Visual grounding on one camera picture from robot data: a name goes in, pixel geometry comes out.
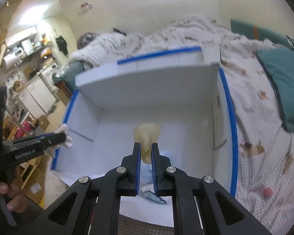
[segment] white label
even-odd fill
[[[30,190],[32,191],[33,194],[35,194],[41,190],[41,186],[40,184],[36,183],[30,187]]]

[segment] metal screw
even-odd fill
[[[118,173],[124,173],[125,171],[126,171],[126,168],[125,167],[122,167],[122,166],[117,167],[117,172]]]
[[[80,183],[87,183],[89,178],[87,176],[82,176],[78,179]]]
[[[174,173],[174,172],[176,172],[176,168],[173,167],[173,166],[169,166],[169,167],[167,168],[167,172]]]
[[[204,181],[205,181],[206,183],[212,183],[212,182],[213,182],[213,177],[206,176],[206,177],[204,177]]]

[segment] fingernail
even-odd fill
[[[3,184],[3,185],[1,185],[1,186],[0,186],[0,191],[1,191],[2,193],[7,193],[7,192],[9,191],[9,187],[8,187],[8,185],[7,185],[7,184]]]
[[[7,205],[8,211],[13,211],[14,207],[12,205]]]

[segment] human hand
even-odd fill
[[[13,184],[8,186],[6,183],[0,182],[0,195],[7,194],[11,198],[7,204],[7,208],[10,212],[22,213],[27,207],[25,196],[22,194],[21,189],[17,184],[20,183],[20,177],[18,169],[15,171],[16,179]]]

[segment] cabinet door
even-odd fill
[[[55,97],[40,77],[37,77],[30,85],[28,85],[27,89],[45,113],[51,109],[56,101]]]
[[[19,95],[21,102],[28,109],[28,111],[32,114],[33,117],[38,118],[41,115],[44,115],[45,112],[41,109],[35,99],[30,95],[27,89],[23,89]]]

